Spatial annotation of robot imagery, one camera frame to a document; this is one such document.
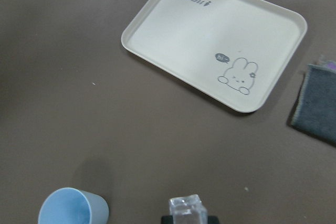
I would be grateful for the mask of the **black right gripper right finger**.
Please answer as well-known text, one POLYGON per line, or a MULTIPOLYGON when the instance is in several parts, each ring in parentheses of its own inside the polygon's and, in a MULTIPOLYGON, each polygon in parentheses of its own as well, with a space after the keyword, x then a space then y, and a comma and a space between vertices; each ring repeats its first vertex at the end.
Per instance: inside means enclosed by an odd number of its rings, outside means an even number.
POLYGON ((220 224, 220 220, 217 216, 207 216, 208 224, 220 224))

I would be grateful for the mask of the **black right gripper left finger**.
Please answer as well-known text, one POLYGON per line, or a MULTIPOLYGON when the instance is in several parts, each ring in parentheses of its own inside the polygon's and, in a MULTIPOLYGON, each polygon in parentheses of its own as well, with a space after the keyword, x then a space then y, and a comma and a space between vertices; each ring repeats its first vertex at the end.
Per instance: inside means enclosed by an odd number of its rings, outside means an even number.
POLYGON ((174 224, 173 216, 162 216, 160 224, 174 224))

